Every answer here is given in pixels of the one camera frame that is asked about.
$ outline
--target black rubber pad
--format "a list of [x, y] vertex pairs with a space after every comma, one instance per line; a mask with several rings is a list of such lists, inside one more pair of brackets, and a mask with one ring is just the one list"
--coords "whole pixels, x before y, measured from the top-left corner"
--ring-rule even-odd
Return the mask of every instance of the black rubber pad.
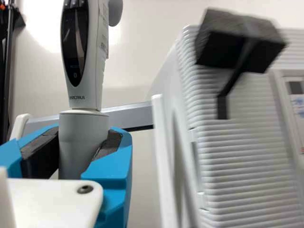
[[21, 149], [23, 178], [49, 179], [58, 169], [58, 127], [54, 127]]
[[103, 141], [100, 148], [97, 150], [96, 154], [94, 155], [92, 161], [95, 161], [111, 153], [116, 152], [122, 138], [123, 136], [120, 133], [114, 130], [109, 130], [107, 139]]

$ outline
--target metal bar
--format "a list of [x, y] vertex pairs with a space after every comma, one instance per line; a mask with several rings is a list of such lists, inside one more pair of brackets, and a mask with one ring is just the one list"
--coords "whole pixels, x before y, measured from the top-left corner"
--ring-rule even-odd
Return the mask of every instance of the metal bar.
[[[110, 117], [110, 126], [119, 127], [126, 131], [141, 131], [153, 128], [151, 102], [128, 104], [117, 107], [104, 108], [102, 113]], [[25, 125], [23, 136], [42, 127], [57, 124], [59, 115], [29, 119]]]
[[14, 4], [14, 0], [9, 0], [8, 36], [6, 38], [6, 46], [5, 46], [4, 97], [1, 107], [2, 137], [0, 139], [0, 144], [3, 144], [7, 141], [8, 127], [9, 127], [10, 64], [11, 64], [11, 48], [12, 48], [13, 21], [14, 21], [13, 4]]

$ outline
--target control panel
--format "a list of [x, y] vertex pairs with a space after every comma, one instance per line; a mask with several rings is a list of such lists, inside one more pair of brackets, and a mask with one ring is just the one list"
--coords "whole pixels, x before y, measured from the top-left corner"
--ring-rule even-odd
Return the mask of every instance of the control panel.
[[304, 168], [304, 69], [274, 70], [270, 78], [292, 150]]

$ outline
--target black block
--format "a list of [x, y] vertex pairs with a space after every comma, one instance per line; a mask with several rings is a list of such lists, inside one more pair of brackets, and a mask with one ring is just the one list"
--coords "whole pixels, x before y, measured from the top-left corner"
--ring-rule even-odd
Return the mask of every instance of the black block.
[[59, 167], [58, 127], [54, 127], [21, 149], [23, 178], [49, 179]]

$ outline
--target ribbed white panel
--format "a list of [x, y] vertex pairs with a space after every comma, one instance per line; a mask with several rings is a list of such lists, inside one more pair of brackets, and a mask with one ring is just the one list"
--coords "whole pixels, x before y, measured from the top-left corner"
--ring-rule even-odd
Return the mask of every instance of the ribbed white panel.
[[[198, 131], [207, 228], [303, 228], [293, 166], [266, 75], [245, 74], [229, 95], [229, 120], [217, 120], [215, 96], [230, 71], [195, 65], [197, 27], [177, 44], [189, 127]], [[286, 31], [291, 45], [274, 67], [304, 64], [304, 32]]]

